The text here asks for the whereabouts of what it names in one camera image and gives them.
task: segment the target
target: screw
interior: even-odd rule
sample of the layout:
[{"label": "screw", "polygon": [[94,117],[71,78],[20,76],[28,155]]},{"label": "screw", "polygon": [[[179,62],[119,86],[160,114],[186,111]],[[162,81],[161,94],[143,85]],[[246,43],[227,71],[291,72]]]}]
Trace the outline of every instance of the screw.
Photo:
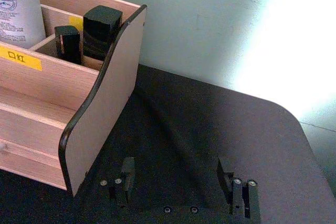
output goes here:
[{"label": "screw", "polygon": [[105,186],[105,185],[107,185],[107,181],[106,181],[106,180],[102,180],[102,181],[100,182],[100,185],[101,185],[101,186]]},{"label": "screw", "polygon": [[170,212],[172,211],[171,207],[164,207],[163,211],[166,213],[166,214],[170,214]]},{"label": "screw", "polygon": [[235,178],[233,181],[234,181],[236,184],[241,184],[241,183],[242,183],[242,181],[241,181],[239,178]]},{"label": "screw", "polygon": [[253,180],[250,180],[250,181],[248,182],[248,184],[249,184],[250,186],[256,186],[256,185],[257,185],[257,183],[256,183],[255,181],[253,181]]},{"label": "screw", "polygon": [[120,184],[122,182],[121,178],[117,178],[115,181],[114,181],[116,184]]},{"label": "screw", "polygon": [[196,214],[196,213],[198,213],[198,208],[197,207],[191,207],[190,212],[192,212],[193,214]]}]

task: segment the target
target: black clamp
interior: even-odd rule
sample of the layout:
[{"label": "black clamp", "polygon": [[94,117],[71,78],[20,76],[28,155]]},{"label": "black clamp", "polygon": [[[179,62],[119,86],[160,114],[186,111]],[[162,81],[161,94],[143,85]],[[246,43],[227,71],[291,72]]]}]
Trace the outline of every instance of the black clamp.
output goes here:
[{"label": "black clamp", "polygon": [[111,206],[116,206],[117,208],[128,206],[134,179],[134,157],[127,157],[123,161],[120,176],[114,178],[113,186],[110,187]]},{"label": "black clamp", "polygon": [[219,157],[217,177],[230,206],[230,214],[235,222],[249,220],[260,223],[260,208],[258,199],[258,184],[254,180],[244,182],[228,172],[226,159]]}]

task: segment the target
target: yellow label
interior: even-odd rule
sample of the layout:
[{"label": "yellow label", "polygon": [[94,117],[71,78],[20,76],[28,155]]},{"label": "yellow label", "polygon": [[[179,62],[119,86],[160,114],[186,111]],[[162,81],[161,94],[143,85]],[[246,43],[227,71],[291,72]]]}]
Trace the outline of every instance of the yellow label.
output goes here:
[{"label": "yellow label", "polygon": [[70,16],[69,24],[76,27],[79,31],[83,31],[83,18]]},{"label": "yellow label", "polygon": [[0,57],[42,71],[41,60],[6,47],[0,47]]}]

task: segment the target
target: drawer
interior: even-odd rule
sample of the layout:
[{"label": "drawer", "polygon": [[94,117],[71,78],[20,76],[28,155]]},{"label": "drawer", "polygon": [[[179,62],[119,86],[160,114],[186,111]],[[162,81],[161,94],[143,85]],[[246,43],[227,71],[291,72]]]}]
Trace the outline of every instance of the drawer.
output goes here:
[{"label": "drawer", "polygon": [[[47,38],[30,49],[0,42],[0,169],[74,196],[134,89],[146,6],[40,1]],[[82,37],[83,15],[97,5],[123,12],[105,60],[53,57],[54,27],[74,25]]]}]

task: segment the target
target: white bottle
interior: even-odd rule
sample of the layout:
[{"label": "white bottle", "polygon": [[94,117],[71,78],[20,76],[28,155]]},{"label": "white bottle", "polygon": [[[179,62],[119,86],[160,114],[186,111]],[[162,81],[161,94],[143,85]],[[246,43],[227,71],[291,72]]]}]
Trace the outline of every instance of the white bottle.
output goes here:
[{"label": "white bottle", "polygon": [[0,0],[0,41],[30,48],[45,38],[40,0]]}]

